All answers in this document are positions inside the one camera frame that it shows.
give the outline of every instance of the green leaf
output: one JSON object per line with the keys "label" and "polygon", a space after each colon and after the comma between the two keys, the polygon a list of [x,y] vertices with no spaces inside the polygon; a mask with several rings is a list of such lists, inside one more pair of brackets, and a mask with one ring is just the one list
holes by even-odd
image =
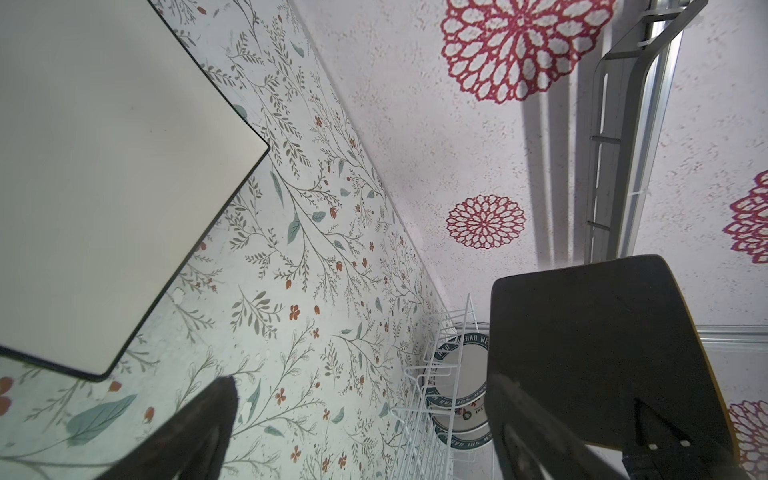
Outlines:
{"label": "green leaf", "polygon": [[291,243],[296,239],[296,234],[299,233],[299,228],[301,228],[301,222],[299,222],[299,213],[296,212],[293,215],[293,222],[288,225],[288,243]]}
{"label": "green leaf", "polygon": [[253,411],[256,410],[256,404],[259,402],[259,395],[261,395],[261,379],[259,379],[259,386],[256,387],[256,391],[248,397],[248,402],[250,402],[250,412],[248,413],[249,422],[250,418],[253,416]]}
{"label": "green leaf", "polygon": [[123,415],[135,398],[136,395],[129,395],[116,402],[102,403],[72,417],[67,422],[67,433],[70,435],[67,444],[85,445],[95,439]]}
{"label": "green leaf", "polygon": [[336,415],[336,417],[333,420],[331,420],[331,422],[339,423],[342,420],[344,420],[344,407],[342,407],[341,410],[339,410],[339,414]]}
{"label": "green leaf", "polygon": [[248,119],[248,113],[245,111],[245,108],[233,104],[232,107],[235,109],[235,111],[243,118],[243,120]]}
{"label": "green leaf", "polygon": [[301,58],[304,58],[304,49],[301,47],[296,47],[293,42],[290,42],[290,45],[293,47],[293,50],[296,50],[296,53],[299,54]]}
{"label": "green leaf", "polygon": [[275,190],[277,190],[277,196],[280,197],[280,204],[285,207],[285,204],[283,203],[283,189],[280,188],[280,182],[277,181],[277,177],[275,177],[275,174],[273,172],[270,172],[270,175],[272,175],[272,182],[275,183]]}
{"label": "green leaf", "polygon": [[269,433],[270,435],[275,435],[276,437],[282,437],[283,436],[283,433],[280,430],[278,430],[275,427],[273,427],[272,425],[266,427],[264,429],[264,433]]}

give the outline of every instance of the plate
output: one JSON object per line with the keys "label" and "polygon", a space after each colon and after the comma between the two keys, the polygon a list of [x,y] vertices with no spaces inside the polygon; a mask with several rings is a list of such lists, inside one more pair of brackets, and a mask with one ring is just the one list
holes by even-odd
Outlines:
{"label": "plate", "polygon": [[[443,343],[435,352],[435,361],[439,363],[458,363],[458,339],[454,337]],[[456,393],[456,406],[466,406],[479,399],[488,388],[485,378],[488,375],[488,336],[484,333],[465,333],[464,349],[462,350],[462,364],[459,368],[458,391]],[[427,388],[427,400],[442,408],[451,408],[451,392],[442,392],[441,389],[453,390],[456,370],[452,369],[448,376],[439,376],[444,386],[430,386]],[[435,377],[431,376],[430,384],[434,385]]]}
{"label": "plate", "polygon": [[[445,443],[448,435],[435,427],[435,433],[441,442]],[[481,429],[461,435],[451,435],[451,448],[456,450],[476,450],[491,441],[491,426],[486,423]]]}
{"label": "plate", "polygon": [[[450,410],[445,411],[445,415],[430,413],[432,423],[442,432],[448,431],[448,425],[451,420]],[[467,406],[457,407],[453,415],[453,432],[470,433],[485,426],[488,423],[488,416],[485,414],[485,397],[480,397]]]}

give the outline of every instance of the black object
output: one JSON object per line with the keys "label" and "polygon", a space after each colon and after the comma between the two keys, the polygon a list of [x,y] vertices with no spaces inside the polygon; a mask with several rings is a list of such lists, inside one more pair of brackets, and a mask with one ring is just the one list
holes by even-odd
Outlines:
{"label": "black object", "polygon": [[236,413],[234,379],[215,379],[98,480],[216,480]]}
{"label": "black object", "polygon": [[527,451],[548,458],[547,469],[581,466],[584,475],[567,478],[610,478],[590,470],[596,457],[584,454],[587,442],[623,450],[632,478],[746,478],[735,467],[717,382],[661,257],[496,280],[490,331],[486,408],[500,459]]}

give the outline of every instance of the small red flower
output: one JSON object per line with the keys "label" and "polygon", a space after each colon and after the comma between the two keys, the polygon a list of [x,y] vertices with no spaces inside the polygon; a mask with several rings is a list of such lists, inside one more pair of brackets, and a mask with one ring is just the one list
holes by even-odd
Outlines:
{"label": "small red flower", "polygon": [[290,459],[293,460],[293,463],[296,463],[299,461],[300,456],[301,456],[301,450],[299,450],[298,445],[295,445],[293,447],[293,453],[290,454]]}
{"label": "small red flower", "polygon": [[11,408],[13,401],[7,396],[0,396],[0,417],[5,415],[8,409]]}
{"label": "small red flower", "polygon": [[[13,387],[13,379],[11,377],[4,376],[0,379],[0,395],[6,393],[11,387]],[[8,409],[11,408],[12,403],[13,400],[7,396],[0,396],[0,417],[5,415]]]}
{"label": "small red flower", "polygon": [[280,389],[280,393],[275,394],[275,399],[277,400],[277,405],[283,403],[286,401],[285,389]]}
{"label": "small red flower", "polygon": [[0,379],[0,395],[6,393],[13,387],[13,379],[9,376],[4,376]]}
{"label": "small red flower", "polygon": [[723,229],[736,241],[731,250],[745,252],[752,263],[768,263],[768,170],[755,177],[757,187],[730,205],[733,222]]}

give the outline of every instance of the floral wallpaper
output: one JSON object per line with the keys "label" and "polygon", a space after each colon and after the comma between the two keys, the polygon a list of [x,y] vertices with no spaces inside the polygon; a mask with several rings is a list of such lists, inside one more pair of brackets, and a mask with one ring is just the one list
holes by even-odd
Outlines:
{"label": "floral wallpaper", "polygon": [[286,3],[154,6],[272,150],[110,379],[0,359],[2,477],[93,478],[232,375],[222,478],[387,478],[442,308],[425,267]]}

